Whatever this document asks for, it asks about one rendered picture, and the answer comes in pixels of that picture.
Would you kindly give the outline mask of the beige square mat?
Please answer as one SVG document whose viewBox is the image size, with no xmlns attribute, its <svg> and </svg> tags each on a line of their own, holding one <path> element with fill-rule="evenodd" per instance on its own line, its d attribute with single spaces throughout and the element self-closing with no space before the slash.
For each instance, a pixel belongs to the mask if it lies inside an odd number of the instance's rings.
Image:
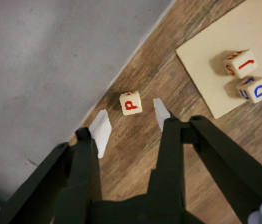
<svg viewBox="0 0 262 224">
<path fill-rule="evenodd" d="M 243 78 L 230 77 L 222 61 L 251 49 L 259 67 Z M 262 77 L 262 0 L 245 0 L 176 50 L 215 119 L 246 102 L 236 85 Z"/>
</svg>

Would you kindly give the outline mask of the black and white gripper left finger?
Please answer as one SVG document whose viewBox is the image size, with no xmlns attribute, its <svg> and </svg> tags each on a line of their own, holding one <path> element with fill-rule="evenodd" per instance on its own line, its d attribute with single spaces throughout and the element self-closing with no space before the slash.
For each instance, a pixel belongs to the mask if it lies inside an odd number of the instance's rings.
<svg viewBox="0 0 262 224">
<path fill-rule="evenodd" d="M 52 224 L 90 224 L 90 202 L 102 200 L 99 158 L 110 132 L 101 110 L 74 132 L 77 144 L 58 144 L 0 209 L 0 224 L 50 224 L 53 217 Z"/>
</svg>

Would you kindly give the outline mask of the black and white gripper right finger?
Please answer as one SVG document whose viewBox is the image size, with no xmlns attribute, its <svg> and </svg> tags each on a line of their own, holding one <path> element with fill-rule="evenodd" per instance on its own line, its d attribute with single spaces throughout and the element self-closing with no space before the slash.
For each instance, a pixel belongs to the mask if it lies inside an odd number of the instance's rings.
<svg viewBox="0 0 262 224">
<path fill-rule="evenodd" d="M 182 122 L 160 98 L 153 102 L 162 136 L 136 224 L 181 224 L 181 206 L 187 210 L 183 144 L 192 144 L 240 222 L 262 224 L 262 164 L 205 116 Z"/>
</svg>

